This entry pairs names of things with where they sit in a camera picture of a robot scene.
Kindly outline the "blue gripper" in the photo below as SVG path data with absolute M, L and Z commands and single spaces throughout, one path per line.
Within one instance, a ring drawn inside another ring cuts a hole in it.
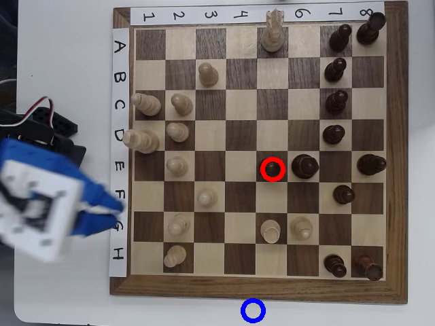
M 71 236 L 91 236 L 115 228 L 124 204 L 86 176 L 64 155 L 15 139 L 1 141 L 2 186 L 84 186 Z M 100 206 L 112 213 L 90 213 Z

